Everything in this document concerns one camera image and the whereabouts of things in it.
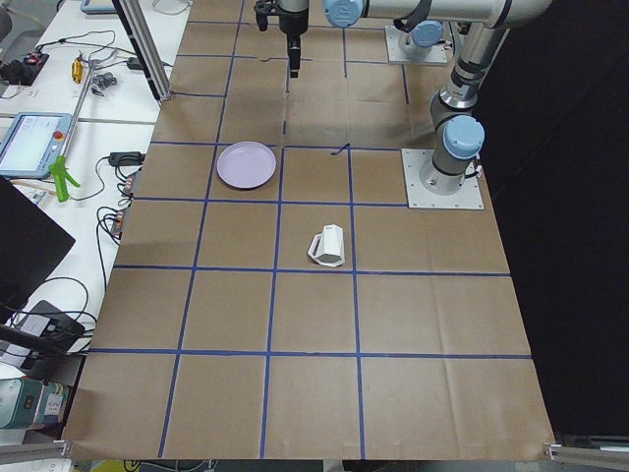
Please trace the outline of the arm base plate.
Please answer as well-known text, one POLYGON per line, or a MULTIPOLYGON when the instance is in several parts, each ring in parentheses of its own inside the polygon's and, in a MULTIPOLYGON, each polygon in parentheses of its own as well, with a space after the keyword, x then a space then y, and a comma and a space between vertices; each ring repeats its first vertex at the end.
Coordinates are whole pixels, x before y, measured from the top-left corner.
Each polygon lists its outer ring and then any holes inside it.
POLYGON ((408 208, 483 210, 480 178, 474 163, 463 174, 449 176, 436 169, 432 155, 432 149, 401 149, 408 208))
POLYGON ((445 66, 448 62, 443 25, 440 22, 423 22, 411 32, 387 26, 384 35, 390 64, 445 66))

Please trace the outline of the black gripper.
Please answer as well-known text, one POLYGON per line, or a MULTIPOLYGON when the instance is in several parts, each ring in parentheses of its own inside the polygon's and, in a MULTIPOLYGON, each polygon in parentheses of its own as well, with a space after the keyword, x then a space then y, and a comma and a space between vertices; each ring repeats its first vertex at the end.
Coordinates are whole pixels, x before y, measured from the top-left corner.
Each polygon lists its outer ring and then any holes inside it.
POLYGON ((287 55, 289 59, 289 77, 297 79, 301 69, 301 34, 309 27, 309 10, 291 12, 278 10, 279 28, 287 34, 287 55))

